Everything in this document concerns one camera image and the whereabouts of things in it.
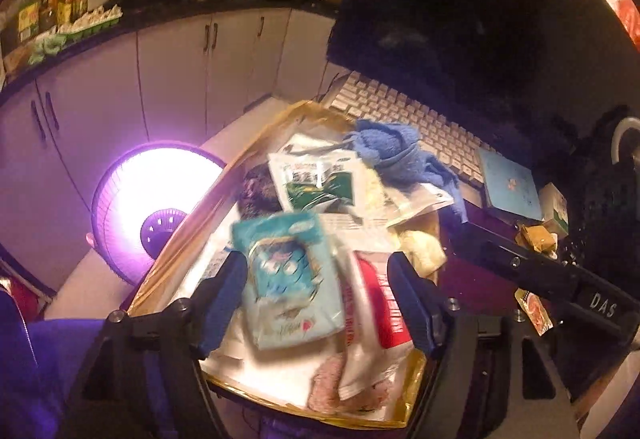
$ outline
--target blue gripper pad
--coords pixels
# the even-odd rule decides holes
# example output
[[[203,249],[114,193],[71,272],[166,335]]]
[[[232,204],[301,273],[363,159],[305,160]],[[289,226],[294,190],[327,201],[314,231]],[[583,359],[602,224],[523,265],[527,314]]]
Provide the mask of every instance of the blue gripper pad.
[[[414,346],[426,356],[436,358],[446,332],[441,306],[443,295],[431,280],[418,276],[401,251],[389,257],[386,275]]]
[[[218,274],[201,281],[193,292],[194,336],[200,359],[207,358],[222,343],[226,327],[242,300],[246,279],[246,257],[232,251]]]

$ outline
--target blue book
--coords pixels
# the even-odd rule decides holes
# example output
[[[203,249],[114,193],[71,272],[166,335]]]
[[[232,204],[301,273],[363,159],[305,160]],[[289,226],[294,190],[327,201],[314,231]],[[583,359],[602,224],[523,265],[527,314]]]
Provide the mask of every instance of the blue book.
[[[478,148],[478,157],[488,206],[541,221],[542,209],[531,171],[484,148]]]

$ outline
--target screw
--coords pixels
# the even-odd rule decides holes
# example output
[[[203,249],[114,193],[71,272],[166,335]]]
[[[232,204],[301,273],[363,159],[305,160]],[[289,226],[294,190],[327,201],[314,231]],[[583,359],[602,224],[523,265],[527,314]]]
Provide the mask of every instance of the screw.
[[[126,316],[126,313],[122,309],[116,309],[115,311],[112,311],[109,314],[108,320],[111,323],[117,324],[119,322],[122,322],[125,316]]]
[[[191,304],[191,300],[188,298],[178,298],[178,300],[176,300],[174,304],[175,304],[175,308],[178,311],[183,312],[188,310]]]
[[[447,307],[449,307],[449,309],[452,310],[452,311],[459,311],[460,310],[460,302],[458,302],[458,299],[456,299],[456,298],[449,297],[449,298],[447,298]]]
[[[516,309],[513,313],[513,319],[521,324],[522,322],[527,320],[527,316],[520,309]]]

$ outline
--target purple light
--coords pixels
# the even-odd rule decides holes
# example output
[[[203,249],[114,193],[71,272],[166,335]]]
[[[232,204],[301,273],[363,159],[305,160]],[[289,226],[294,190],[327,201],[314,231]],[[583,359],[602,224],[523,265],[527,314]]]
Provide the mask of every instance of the purple light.
[[[191,213],[223,168],[206,156],[169,146],[142,149],[112,167],[92,205],[96,250],[129,283],[153,264],[140,241],[152,213],[174,208]]]

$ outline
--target green and white package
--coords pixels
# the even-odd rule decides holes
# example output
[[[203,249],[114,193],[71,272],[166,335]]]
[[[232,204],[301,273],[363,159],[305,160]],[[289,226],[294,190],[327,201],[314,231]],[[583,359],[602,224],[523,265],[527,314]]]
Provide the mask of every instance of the green and white package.
[[[269,170],[286,212],[364,216],[364,164],[351,150],[324,155],[269,154]]]

